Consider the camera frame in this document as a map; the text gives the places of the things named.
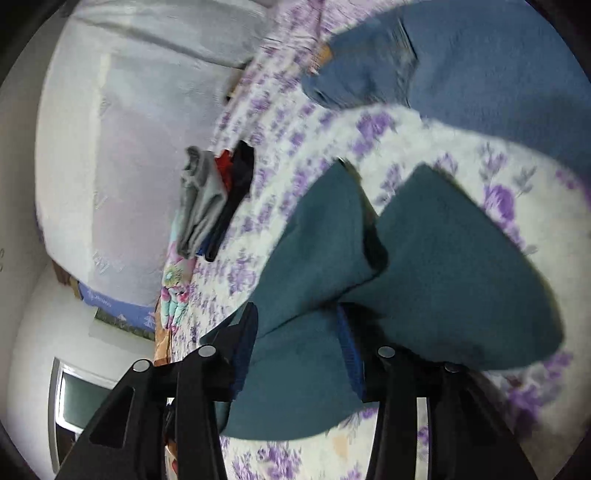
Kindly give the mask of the folded floral turquoise quilt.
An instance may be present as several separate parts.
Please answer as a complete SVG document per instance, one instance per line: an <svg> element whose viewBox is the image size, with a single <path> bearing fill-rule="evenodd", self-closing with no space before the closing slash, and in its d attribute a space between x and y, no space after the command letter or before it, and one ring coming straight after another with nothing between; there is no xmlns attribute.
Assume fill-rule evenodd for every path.
<svg viewBox="0 0 591 480"><path fill-rule="evenodd" d="M190 297L190 281L195 259L185 259L177 253L180 234L179 215L172 222L168 250L161 279L160 323L167 330L175 330L187 309Z"/></svg>

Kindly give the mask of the folded black garment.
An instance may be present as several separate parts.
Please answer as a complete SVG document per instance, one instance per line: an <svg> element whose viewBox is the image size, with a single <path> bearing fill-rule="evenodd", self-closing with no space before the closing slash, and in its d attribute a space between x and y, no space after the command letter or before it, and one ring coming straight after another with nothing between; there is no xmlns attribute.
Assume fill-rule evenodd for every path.
<svg viewBox="0 0 591 480"><path fill-rule="evenodd" d="M218 215L207 239L202 244L200 251L207 262L214 262L229 224L243 198L249 194L252 185L254 160L256 152L254 148L243 140L239 140L229 157L230 189L221 214Z"/></svg>

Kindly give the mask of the brown orange pillow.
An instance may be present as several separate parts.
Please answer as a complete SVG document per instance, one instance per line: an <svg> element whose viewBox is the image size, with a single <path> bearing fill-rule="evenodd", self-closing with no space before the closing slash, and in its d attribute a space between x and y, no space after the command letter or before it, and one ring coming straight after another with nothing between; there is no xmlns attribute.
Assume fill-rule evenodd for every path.
<svg viewBox="0 0 591 480"><path fill-rule="evenodd" d="M155 336L154 336L154 357L153 364L155 366L166 365L170 362L170 331L163 328L160 317L160 303L156 304L154 320L155 320Z"/></svg>

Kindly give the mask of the dark teal fleece pants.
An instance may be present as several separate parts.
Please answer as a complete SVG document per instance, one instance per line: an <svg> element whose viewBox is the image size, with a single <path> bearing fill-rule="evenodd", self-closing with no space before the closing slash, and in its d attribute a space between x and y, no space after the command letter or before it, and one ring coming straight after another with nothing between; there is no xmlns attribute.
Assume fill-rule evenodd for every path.
<svg viewBox="0 0 591 480"><path fill-rule="evenodd" d="M221 432L283 441L362 407L337 332L360 306L387 342L436 362L511 370L551 356L563 328L549 287L451 180L417 167L370 218L359 181L332 164L297 203L249 297L259 313L245 385Z"/></svg>

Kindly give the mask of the blue denim jeans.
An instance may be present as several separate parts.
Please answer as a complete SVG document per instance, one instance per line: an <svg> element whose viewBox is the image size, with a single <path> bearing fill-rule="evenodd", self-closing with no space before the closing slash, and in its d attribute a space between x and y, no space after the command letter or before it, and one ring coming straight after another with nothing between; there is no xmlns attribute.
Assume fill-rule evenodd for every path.
<svg viewBox="0 0 591 480"><path fill-rule="evenodd" d="M332 36L301 79L322 107L403 105L590 176L590 82L522 1L422 1Z"/></svg>

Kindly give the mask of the window with white frame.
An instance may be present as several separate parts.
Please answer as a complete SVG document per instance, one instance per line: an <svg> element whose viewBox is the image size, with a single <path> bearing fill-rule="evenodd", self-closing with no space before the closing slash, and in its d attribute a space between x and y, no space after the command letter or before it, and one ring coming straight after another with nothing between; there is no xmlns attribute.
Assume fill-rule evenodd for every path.
<svg viewBox="0 0 591 480"><path fill-rule="evenodd" d="M48 393L48 442L52 470L57 473L65 457L106 399L116 382L53 359Z"/></svg>

